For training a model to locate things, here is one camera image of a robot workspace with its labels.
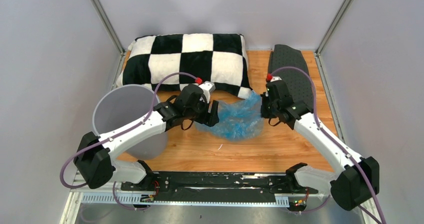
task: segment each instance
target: blue plastic bag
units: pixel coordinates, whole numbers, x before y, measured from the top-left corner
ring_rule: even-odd
[[[240,141],[254,138],[264,129],[264,120],[261,118],[261,96],[252,91],[247,99],[228,104],[219,101],[219,122],[209,127],[195,122],[198,130],[211,132],[215,136],[230,141]]]

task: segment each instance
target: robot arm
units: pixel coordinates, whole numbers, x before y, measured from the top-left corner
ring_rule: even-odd
[[[180,95],[172,96],[167,101],[156,105],[147,120],[145,120],[145,115],[99,136],[92,132],[85,134],[78,151],[108,140],[108,142],[75,157],[73,161],[88,186],[96,189],[110,181],[141,182],[146,176],[146,170],[141,163],[120,161],[116,158],[127,149],[151,136],[166,132],[176,126],[182,127],[184,120],[206,124],[210,127],[214,126],[219,122],[217,101],[213,101],[209,111],[210,97],[214,90],[215,85],[208,81],[199,86],[189,84]]]
[[[266,84],[262,96],[261,116],[267,119],[278,118],[278,123],[287,124],[292,130],[305,137],[328,160],[334,172],[315,169],[306,163],[299,163],[286,171],[291,177],[293,191],[304,187],[314,188],[333,196],[345,210],[352,210],[372,197],[367,185],[358,172],[351,157],[365,171],[375,193],[379,192],[379,164],[373,157],[363,158],[349,149],[334,135],[303,101],[294,102],[286,83],[279,77],[273,77]],[[344,154],[341,147],[348,150]]]

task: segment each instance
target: white wall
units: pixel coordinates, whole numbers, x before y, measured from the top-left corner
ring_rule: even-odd
[[[380,163],[389,223],[422,223],[424,0],[354,0],[324,67],[348,145]]]
[[[0,223],[58,223],[60,168],[92,130],[118,52],[90,0],[0,7]]]
[[[314,49],[343,0],[100,0],[122,45],[139,36],[241,33],[251,50]]]

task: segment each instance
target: wood surface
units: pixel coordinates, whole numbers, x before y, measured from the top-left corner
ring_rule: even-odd
[[[271,51],[267,50],[247,52],[249,81],[256,93],[265,91],[270,54]],[[302,54],[316,86],[318,116],[336,133],[314,53],[302,51]],[[158,93],[162,101],[174,94],[178,92]],[[240,100],[223,91],[214,91],[211,98],[228,103]],[[237,142],[198,131],[194,125],[186,131],[175,127],[167,133],[168,145],[164,152],[152,160],[146,160],[153,171],[284,172],[300,162],[332,171],[324,157],[304,137],[284,124],[269,126],[268,120],[265,119],[260,136]],[[118,159],[136,161],[127,153]]]

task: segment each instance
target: black and white checkered cushion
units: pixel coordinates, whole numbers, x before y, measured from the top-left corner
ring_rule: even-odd
[[[251,94],[245,39],[240,34],[150,35],[135,39],[117,85],[140,84],[155,89],[165,76],[186,72],[215,83],[217,90],[246,99]],[[159,90],[180,91],[194,80],[168,78]]]

